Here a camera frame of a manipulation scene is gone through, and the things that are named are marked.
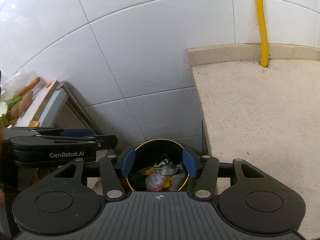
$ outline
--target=cutting board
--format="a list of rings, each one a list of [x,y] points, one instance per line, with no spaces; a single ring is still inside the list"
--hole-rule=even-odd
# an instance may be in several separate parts
[[[48,103],[53,92],[56,90],[59,82],[57,80],[51,82],[51,85],[47,88],[42,88],[32,98],[32,103],[25,111],[23,116],[19,117],[15,126],[28,126],[31,120],[38,121],[43,109]]]

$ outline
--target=black trash bin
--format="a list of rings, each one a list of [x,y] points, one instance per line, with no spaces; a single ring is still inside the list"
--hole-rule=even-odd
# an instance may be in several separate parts
[[[147,141],[137,147],[135,151],[134,164],[127,177],[127,182],[132,191],[146,191],[146,186],[137,185],[132,179],[132,175],[148,166],[153,166],[155,163],[160,163],[166,158],[178,165],[182,163],[182,150],[183,146],[170,139],[154,139]],[[178,190],[182,190],[188,182],[189,174],[185,167],[183,167],[186,173],[185,180],[182,186]]]

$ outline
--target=beige countertop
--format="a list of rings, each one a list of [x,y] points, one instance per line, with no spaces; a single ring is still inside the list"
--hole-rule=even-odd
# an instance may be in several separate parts
[[[308,60],[313,52],[262,68],[256,56],[223,62],[229,53],[189,51],[209,152],[222,162],[245,159],[298,192],[307,206],[299,231],[308,239],[320,237],[320,61]]]

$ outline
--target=yellow pipe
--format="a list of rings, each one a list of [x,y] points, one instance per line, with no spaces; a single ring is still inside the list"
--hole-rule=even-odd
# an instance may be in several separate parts
[[[258,16],[259,31],[260,31],[260,41],[261,41],[260,65],[263,67],[267,67],[268,66],[268,38],[267,38],[266,22],[264,20],[262,0],[256,0],[256,9],[257,9],[257,16]]]

